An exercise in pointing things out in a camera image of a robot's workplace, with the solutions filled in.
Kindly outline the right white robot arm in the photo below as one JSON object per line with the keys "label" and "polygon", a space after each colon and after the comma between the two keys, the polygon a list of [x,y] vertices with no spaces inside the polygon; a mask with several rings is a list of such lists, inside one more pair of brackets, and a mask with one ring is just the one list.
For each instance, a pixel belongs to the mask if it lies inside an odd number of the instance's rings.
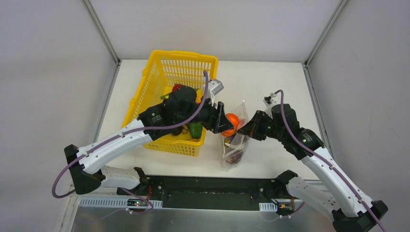
{"label": "right white robot arm", "polygon": [[315,132],[300,126],[289,104],[274,105],[271,112],[257,111],[239,133],[258,141],[278,140],[319,178],[327,192],[312,186],[293,171],[276,177],[277,196],[296,197],[328,217],[337,232],[368,232],[387,213],[387,205],[372,200],[340,169]]}

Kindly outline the orange pumpkin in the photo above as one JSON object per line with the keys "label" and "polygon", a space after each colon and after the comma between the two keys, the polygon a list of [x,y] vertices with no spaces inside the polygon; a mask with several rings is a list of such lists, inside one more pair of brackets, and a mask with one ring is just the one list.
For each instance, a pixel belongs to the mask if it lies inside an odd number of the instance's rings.
{"label": "orange pumpkin", "polygon": [[240,119],[236,114],[233,114],[233,113],[227,113],[226,116],[227,116],[228,120],[232,123],[234,128],[222,132],[221,135],[224,136],[224,137],[230,137],[230,136],[235,134],[236,129],[239,125]]}

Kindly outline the dark maroon fruit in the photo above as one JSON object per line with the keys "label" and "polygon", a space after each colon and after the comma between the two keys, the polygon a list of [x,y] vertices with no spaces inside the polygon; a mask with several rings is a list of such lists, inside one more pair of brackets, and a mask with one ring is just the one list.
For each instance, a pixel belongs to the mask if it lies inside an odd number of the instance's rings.
{"label": "dark maroon fruit", "polygon": [[228,164],[237,164],[241,161],[242,157],[244,155],[244,151],[243,150],[237,150],[234,153],[232,153],[228,159],[226,160],[226,162]]}

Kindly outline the green bell pepper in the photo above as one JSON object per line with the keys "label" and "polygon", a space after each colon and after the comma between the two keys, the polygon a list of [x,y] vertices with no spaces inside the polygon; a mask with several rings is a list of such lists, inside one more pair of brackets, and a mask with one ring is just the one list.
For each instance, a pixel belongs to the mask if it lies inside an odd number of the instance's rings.
{"label": "green bell pepper", "polygon": [[203,131],[203,125],[200,122],[197,123],[190,123],[188,125],[188,129],[190,132],[190,135],[192,139],[201,139],[202,137],[202,131]]}

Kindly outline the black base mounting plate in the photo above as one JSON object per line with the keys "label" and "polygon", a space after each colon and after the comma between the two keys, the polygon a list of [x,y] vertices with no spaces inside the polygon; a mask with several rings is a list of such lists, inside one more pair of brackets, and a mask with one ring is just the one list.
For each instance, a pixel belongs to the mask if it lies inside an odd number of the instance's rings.
{"label": "black base mounting plate", "polygon": [[131,192],[164,208],[258,211],[261,203],[291,199],[278,179],[144,175]]}

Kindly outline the pink peach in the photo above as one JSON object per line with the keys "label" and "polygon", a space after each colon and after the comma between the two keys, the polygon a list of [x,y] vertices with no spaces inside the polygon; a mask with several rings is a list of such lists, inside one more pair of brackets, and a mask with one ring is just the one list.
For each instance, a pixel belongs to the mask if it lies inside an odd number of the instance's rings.
{"label": "pink peach", "polygon": [[238,123],[238,127],[241,128],[242,126],[244,126],[246,124],[246,120],[245,119],[240,119],[239,123]]}

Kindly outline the yellow plastic basket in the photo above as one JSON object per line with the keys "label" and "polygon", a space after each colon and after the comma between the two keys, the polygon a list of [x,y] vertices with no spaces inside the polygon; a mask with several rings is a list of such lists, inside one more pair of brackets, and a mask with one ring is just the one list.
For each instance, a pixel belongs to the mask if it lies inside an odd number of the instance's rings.
{"label": "yellow plastic basket", "polygon": [[[125,127],[148,107],[162,102],[162,96],[172,91],[175,84],[183,84],[194,89],[201,88],[205,80],[203,71],[210,80],[216,79],[219,60],[216,56],[188,51],[154,50],[151,52],[142,78],[123,120]],[[196,157],[205,142],[206,130],[200,139],[193,139],[189,133],[173,136],[168,134],[151,143],[146,149],[176,153]]]}

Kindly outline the red tomato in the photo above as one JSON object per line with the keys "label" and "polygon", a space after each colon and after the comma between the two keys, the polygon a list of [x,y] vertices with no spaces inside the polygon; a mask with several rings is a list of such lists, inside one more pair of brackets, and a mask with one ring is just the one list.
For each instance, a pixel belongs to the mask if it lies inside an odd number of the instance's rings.
{"label": "red tomato", "polygon": [[175,84],[175,85],[173,86],[173,88],[172,88],[172,92],[177,91],[178,89],[180,89],[180,88],[183,87],[183,86],[184,86],[183,84]]}

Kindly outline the clear zip top bag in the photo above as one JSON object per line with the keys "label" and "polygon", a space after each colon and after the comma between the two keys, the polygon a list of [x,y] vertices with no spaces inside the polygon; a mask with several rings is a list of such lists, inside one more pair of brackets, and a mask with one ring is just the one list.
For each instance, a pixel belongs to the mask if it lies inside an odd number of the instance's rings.
{"label": "clear zip top bag", "polygon": [[[247,114],[245,101],[242,101],[241,104],[233,109],[231,113],[236,114],[239,119],[245,119],[246,123],[249,121],[249,116]],[[243,150],[244,154],[249,145],[249,137],[235,132],[234,135],[230,137],[224,137],[220,135],[220,153],[218,156],[218,161],[220,162],[222,168],[226,171],[236,167],[237,164],[228,164],[226,160],[228,157],[237,150]]]}

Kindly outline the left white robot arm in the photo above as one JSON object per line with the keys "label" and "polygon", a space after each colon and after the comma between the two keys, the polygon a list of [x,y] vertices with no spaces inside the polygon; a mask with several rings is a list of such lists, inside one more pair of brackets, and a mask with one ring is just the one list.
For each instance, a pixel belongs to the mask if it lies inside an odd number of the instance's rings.
{"label": "left white robot arm", "polygon": [[119,131],[83,147],[68,145],[65,157],[73,179],[75,193],[91,193],[99,187],[124,188],[135,195],[147,191],[147,182],[138,168],[121,169],[107,166],[118,156],[144,144],[171,134],[176,128],[189,123],[200,123],[214,134],[233,129],[222,102],[214,97],[223,90],[217,81],[203,86],[201,102],[195,89],[180,86],[168,98],[147,108],[136,119]]}

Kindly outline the orange yellow fruit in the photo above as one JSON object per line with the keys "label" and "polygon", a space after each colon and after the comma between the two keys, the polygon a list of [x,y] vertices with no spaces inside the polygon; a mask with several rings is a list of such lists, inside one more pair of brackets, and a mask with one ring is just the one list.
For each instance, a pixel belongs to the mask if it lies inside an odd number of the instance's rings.
{"label": "orange yellow fruit", "polygon": [[196,90],[195,102],[197,104],[200,104],[202,102],[203,95],[204,95],[204,90],[203,89],[197,89]]}

